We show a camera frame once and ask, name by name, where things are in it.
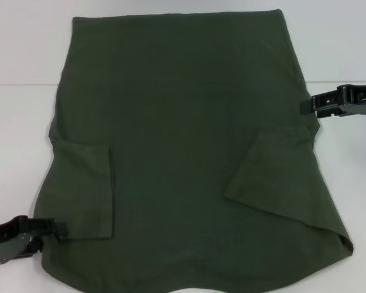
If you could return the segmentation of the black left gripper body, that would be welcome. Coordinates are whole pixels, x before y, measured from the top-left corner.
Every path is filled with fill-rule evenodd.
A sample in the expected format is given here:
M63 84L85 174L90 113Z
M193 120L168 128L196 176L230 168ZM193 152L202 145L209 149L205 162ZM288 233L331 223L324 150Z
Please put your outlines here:
M0 225L0 264L30 258L42 251L43 241L32 224L27 216L17 216Z

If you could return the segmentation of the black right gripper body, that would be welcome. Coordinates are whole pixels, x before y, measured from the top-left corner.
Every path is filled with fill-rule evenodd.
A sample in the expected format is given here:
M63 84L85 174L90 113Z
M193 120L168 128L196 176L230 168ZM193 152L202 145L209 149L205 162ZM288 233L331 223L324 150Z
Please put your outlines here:
M337 91L340 95L337 116L366 115L366 85L340 85Z

